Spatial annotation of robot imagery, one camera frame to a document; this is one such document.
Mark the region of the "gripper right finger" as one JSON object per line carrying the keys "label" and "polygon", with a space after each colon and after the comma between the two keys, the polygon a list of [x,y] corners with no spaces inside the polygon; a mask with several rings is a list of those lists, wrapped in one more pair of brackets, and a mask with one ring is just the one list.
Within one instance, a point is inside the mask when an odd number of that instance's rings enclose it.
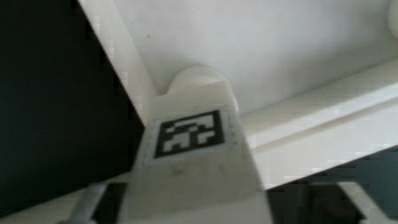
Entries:
{"label": "gripper right finger", "polygon": [[269,190],[276,224],[390,224],[356,182],[290,183]]}

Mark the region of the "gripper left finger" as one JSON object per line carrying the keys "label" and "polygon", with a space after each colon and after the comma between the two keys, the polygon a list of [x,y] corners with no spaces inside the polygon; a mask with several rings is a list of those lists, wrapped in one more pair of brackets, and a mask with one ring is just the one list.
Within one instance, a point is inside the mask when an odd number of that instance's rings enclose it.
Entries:
{"label": "gripper left finger", "polygon": [[127,186],[123,182],[95,183],[88,187],[68,219],[58,224],[118,224]]}

